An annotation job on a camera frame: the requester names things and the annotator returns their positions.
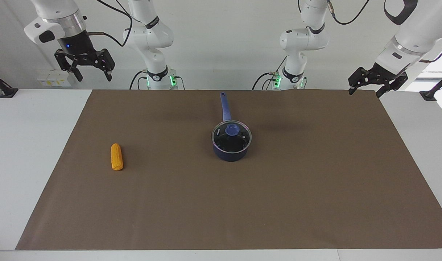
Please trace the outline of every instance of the table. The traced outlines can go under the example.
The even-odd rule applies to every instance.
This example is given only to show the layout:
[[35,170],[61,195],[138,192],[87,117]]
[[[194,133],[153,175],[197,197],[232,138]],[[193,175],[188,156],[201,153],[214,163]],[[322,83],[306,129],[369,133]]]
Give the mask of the table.
[[[0,99],[0,260],[442,260],[442,249],[14,251],[89,94],[20,90]],[[417,93],[391,92],[381,100],[442,206],[442,110]]]

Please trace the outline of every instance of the lid knob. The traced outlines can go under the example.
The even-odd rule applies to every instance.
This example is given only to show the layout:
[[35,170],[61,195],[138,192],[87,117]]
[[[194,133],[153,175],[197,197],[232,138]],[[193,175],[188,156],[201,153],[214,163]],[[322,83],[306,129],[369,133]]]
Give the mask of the lid knob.
[[237,124],[228,124],[226,126],[226,134],[229,136],[236,136],[240,132],[240,127]]

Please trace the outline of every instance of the saucepan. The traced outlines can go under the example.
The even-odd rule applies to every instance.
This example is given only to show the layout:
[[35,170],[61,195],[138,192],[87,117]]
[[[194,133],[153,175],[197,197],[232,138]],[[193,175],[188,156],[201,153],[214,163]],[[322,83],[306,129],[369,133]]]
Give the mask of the saucepan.
[[245,156],[251,143],[251,131],[242,122],[232,120],[227,96],[221,93],[223,121],[211,134],[214,153],[222,160],[237,161]]

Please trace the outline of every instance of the brown paper sheet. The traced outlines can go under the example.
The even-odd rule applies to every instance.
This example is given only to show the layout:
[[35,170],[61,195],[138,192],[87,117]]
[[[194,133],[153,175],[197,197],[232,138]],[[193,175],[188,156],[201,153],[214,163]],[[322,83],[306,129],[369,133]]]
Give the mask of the brown paper sheet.
[[[442,248],[442,209],[371,91],[92,91],[17,249]],[[123,148],[113,171],[110,147]]]

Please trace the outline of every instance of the blue handle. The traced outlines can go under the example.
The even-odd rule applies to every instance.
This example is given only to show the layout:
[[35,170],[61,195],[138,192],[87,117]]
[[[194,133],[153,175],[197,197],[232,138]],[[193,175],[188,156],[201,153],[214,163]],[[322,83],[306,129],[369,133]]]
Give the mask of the blue handle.
[[222,104],[222,120],[231,120],[231,110],[229,109],[229,103],[227,102],[227,96],[224,92],[221,93],[221,104]]

